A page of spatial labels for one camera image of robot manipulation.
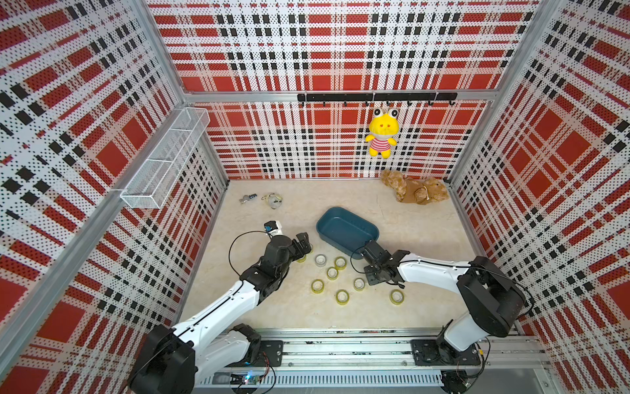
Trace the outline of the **yellow tape roll bottom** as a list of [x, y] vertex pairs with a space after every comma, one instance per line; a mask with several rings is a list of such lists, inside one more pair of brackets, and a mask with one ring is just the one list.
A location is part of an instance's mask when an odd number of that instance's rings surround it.
[[349, 303], [349, 293], [341, 289], [336, 292], [335, 299], [338, 305], [347, 305]]

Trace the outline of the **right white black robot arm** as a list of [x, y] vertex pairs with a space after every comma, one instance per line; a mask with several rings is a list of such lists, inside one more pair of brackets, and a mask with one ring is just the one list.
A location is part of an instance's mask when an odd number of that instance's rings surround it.
[[506, 337], [522, 310], [532, 305], [523, 288], [486, 257], [470, 262], [429, 259], [410, 251], [390, 253], [376, 241], [359, 247], [358, 254], [367, 262], [363, 274], [370, 285], [421, 283], [460, 296], [467, 311], [436, 339], [439, 348], [454, 354], [488, 336]]

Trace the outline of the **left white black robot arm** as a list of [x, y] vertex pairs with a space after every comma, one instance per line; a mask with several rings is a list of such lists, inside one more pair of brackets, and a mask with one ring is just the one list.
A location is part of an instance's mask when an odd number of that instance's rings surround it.
[[190, 393], [206, 377], [229, 364], [253, 363], [260, 336], [237, 324], [277, 291], [291, 263], [312, 250], [308, 234], [291, 239], [272, 234], [263, 256], [244, 271], [232, 288], [193, 317], [168, 328], [154, 327], [127, 381], [134, 393]]

